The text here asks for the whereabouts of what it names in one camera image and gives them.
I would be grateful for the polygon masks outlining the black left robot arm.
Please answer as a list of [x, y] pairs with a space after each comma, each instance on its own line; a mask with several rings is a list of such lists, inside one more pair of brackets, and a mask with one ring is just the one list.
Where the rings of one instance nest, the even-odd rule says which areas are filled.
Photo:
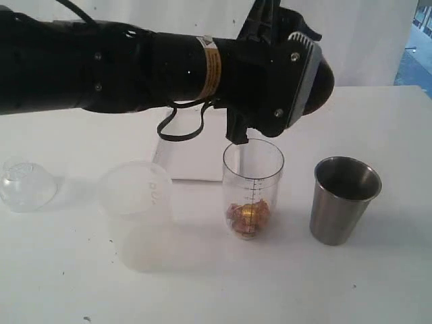
[[96, 21], [65, 6], [77, 20], [41, 22], [1, 8], [2, 114], [200, 105], [225, 109], [227, 139], [245, 144], [248, 129], [279, 136], [333, 92], [321, 35], [279, 1], [255, 1], [235, 39]]

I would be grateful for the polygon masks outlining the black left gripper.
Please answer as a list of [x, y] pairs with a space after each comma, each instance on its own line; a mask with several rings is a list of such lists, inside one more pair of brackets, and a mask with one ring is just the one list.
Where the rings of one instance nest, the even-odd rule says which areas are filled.
[[227, 110], [226, 138], [233, 144], [246, 144], [248, 129], [278, 137], [304, 116], [323, 58], [315, 42], [322, 35], [280, 3], [254, 1], [238, 34], [238, 40], [278, 45], [262, 46], [256, 61], [237, 57], [229, 73], [229, 90], [215, 106]]

